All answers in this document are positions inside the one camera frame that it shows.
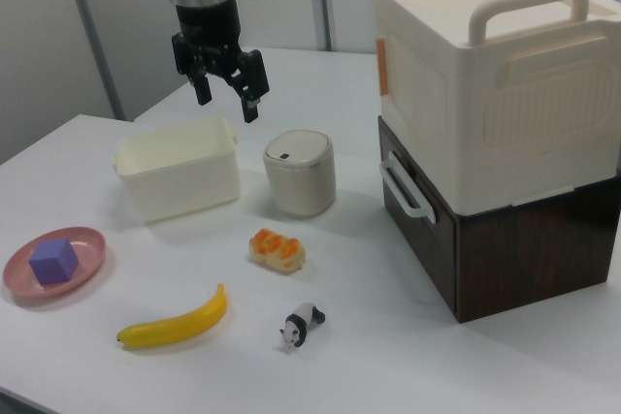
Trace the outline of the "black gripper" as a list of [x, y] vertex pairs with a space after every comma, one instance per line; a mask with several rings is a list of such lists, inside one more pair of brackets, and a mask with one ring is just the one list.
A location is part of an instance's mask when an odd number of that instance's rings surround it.
[[180, 32], [172, 37], [176, 67], [186, 75], [199, 105], [212, 100], [207, 75], [223, 78], [241, 99], [245, 123], [259, 116], [258, 104], [270, 90], [262, 54], [242, 51], [236, 0], [208, 7], [176, 6]]

